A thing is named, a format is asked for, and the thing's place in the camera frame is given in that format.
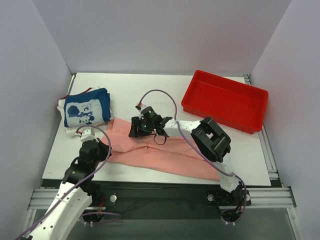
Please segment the pink t shirt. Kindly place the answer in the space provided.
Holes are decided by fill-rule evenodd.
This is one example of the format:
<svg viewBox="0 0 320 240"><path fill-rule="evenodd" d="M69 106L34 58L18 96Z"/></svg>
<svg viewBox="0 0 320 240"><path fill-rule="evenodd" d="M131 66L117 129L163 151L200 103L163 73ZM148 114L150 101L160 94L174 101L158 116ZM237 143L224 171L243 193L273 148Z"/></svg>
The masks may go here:
<svg viewBox="0 0 320 240"><path fill-rule="evenodd" d="M159 145L152 136L130 138L130 129L130 122L117 117L107 124L111 163L203 180L220 180L218 171L182 137L170 137L164 145Z"/></svg>

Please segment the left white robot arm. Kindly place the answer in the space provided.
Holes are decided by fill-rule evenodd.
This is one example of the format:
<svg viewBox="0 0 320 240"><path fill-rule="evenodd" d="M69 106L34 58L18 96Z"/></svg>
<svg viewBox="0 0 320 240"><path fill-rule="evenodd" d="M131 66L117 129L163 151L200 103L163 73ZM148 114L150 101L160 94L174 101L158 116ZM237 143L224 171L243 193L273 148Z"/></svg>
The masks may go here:
<svg viewBox="0 0 320 240"><path fill-rule="evenodd" d="M92 179L111 154L111 146L100 139L82 143L78 156L65 171L50 207L19 240L65 240L81 214L101 201L100 185Z"/></svg>

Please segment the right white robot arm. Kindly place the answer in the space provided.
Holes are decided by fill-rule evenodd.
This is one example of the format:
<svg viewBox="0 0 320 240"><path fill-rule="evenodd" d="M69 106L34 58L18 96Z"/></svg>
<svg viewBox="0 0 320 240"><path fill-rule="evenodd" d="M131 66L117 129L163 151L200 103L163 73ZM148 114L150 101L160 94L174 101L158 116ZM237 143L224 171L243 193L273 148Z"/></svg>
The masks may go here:
<svg viewBox="0 0 320 240"><path fill-rule="evenodd" d="M246 193L244 184L237 177L231 161L231 138L210 117L202 120L176 120L162 117L151 106L144 104L135 107L139 116L131 118L130 138L142 138L150 135L182 137L186 142L213 166L219 175L222 200L233 204Z"/></svg>

